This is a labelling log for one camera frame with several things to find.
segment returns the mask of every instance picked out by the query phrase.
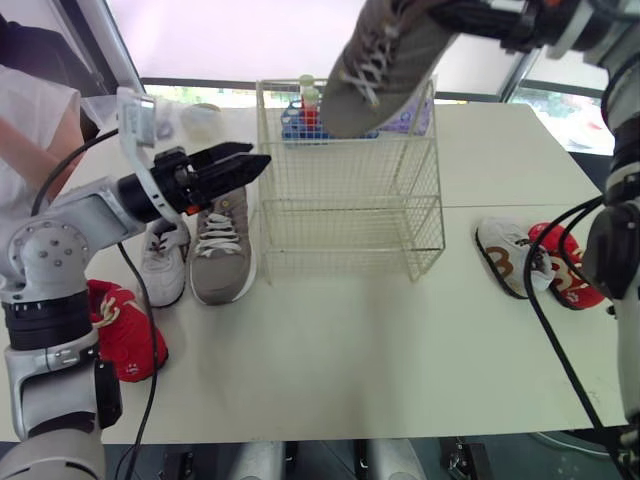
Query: white shirt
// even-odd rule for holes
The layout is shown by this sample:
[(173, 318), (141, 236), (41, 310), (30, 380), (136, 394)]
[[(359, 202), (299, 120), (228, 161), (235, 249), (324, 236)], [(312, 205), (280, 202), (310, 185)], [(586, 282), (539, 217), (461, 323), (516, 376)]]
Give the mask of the white shirt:
[[(0, 117), (43, 150), (68, 107), (79, 115), (77, 90), (0, 65)], [(36, 194), (0, 157), (0, 225), (28, 217)]]

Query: wire rack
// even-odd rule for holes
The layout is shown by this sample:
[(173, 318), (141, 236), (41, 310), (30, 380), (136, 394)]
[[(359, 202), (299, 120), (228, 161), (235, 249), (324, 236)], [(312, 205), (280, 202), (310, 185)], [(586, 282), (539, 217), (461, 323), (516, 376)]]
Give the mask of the wire rack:
[(298, 92), (296, 80), (257, 85), (259, 149), (272, 157), (259, 184), (267, 279), (406, 272), (417, 280), (445, 247), (432, 83), (410, 102), (407, 131), (368, 134), (376, 138), (291, 138), (283, 117)]

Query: sneaker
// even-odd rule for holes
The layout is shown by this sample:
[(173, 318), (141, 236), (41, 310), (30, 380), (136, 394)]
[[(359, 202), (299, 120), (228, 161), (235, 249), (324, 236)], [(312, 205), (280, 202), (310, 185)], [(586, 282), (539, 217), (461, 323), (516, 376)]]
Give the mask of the sneaker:
[[(527, 234), (508, 218), (485, 218), (476, 230), (476, 244), (489, 268), (509, 295), (526, 299), (524, 265), (531, 240)], [(546, 290), (553, 281), (553, 269), (549, 254), (540, 247), (533, 257), (531, 283), (538, 291)]]
[(198, 238), (191, 253), (191, 288), (206, 305), (221, 305), (242, 297), (256, 276), (249, 241), (246, 187), (218, 197), (198, 214)]
[(182, 295), (190, 241), (189, 229), (182, 221), (174, 225), (162, 218), (147, 228), (140, 275), (152, 307), (168, 307)]
[[(529, 230), (529, 238), (535, 241), (548, 223), (538, 223)], [(542, 245), (551, 255), (551, 264), (555, 273), (553, 283), (549, 290), (553, 296), (565, 307), (572, 310), (584, 310), (598, 305), (604, 300), (604, 296), (580, 277), (576, 276), (560, 256), (560, 235), (564, 228), (560, 225), (551, 230), (542, 242)], [(564, 242), (569, 260), (578, 268), (582, 267), (582, 250), (575, 238), (567, 236)]]
[[(100, 357), (113, 362), (123, 382), (139, 382), (153, 374), (153, 349), (149, 318), (131, 290), (100, 280), (89, 280), (91, 323), (98, 329)], [(169, 352), (156, 328), (158, 368)]]
[(367, 0), (324, 89), (320, 116), (337, 137), (372, 130), (407, 103), (456, 37), (427, 15), (443, 0)]

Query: bottle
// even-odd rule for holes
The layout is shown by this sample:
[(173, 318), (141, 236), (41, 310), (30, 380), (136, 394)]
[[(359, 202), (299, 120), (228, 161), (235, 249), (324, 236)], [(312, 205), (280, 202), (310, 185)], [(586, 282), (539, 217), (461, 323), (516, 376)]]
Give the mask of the bottle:
[(313, 86), (315, 79), (312, 75), (302, 75), (298, 81), (300, 83), (302, 119), (307, 126), (313, 127), (318, 121), (320, 91)]

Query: red sneaker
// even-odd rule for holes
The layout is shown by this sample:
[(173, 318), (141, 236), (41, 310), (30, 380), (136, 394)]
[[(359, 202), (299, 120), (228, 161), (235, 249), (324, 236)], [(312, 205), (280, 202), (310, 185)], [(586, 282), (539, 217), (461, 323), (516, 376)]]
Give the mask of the red sneaker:
[[(533, 242), (549, 225), (548, 223), (538, 223), (529, 230), (529, 239)], [(564, 228), (560, 225), (551, 230), (551, 233), (542, 242), (551, 256), (551, 264), (555, 272), (555, 277), (549, 290), (553, 296), (565, 307), (572, 310), (583, 310), (598, 305), (604, 296), (588, 283), (577, 277), (562, 260), (560, 251), (560, 235), (564, 232)], [(578, 246), (578, 242), (570, 234), (565, 241), (565, 247), (569, 255), (569, 260), (580, 268), (582, 266), (582, 250)]]
[[(135, 295), (120, 285), (89, 280), (91, 323), (98, 328), (100, 356), (115, 365), (123, 382), (138, 382), (153, 374), (152, 339), (149, 319), (136, 303)], [(169, 356), (167, 345), (156, 328), (158, 368)]]

